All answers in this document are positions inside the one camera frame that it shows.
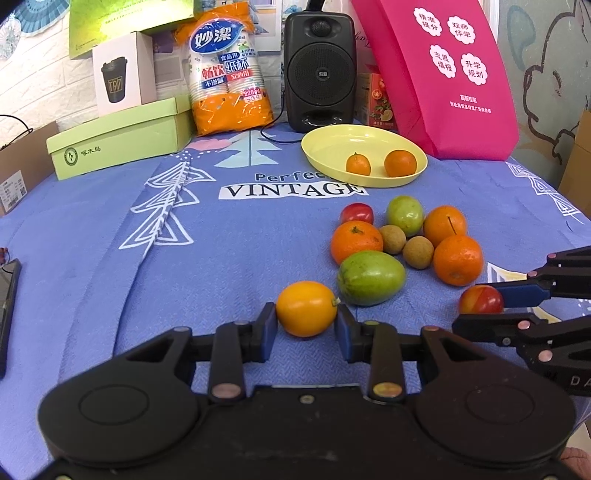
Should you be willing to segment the person's right hand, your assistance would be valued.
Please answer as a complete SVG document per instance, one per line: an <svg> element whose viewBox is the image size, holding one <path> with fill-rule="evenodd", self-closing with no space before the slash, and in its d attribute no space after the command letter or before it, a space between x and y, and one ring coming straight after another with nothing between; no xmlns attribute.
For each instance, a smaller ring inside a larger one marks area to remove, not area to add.
<svg viewBox="0 0 591 480"><path fill-rule="evenodd" d="M567 447L560 456L560 460L583 480L591 480L591 457L575 447Z"/></svg>

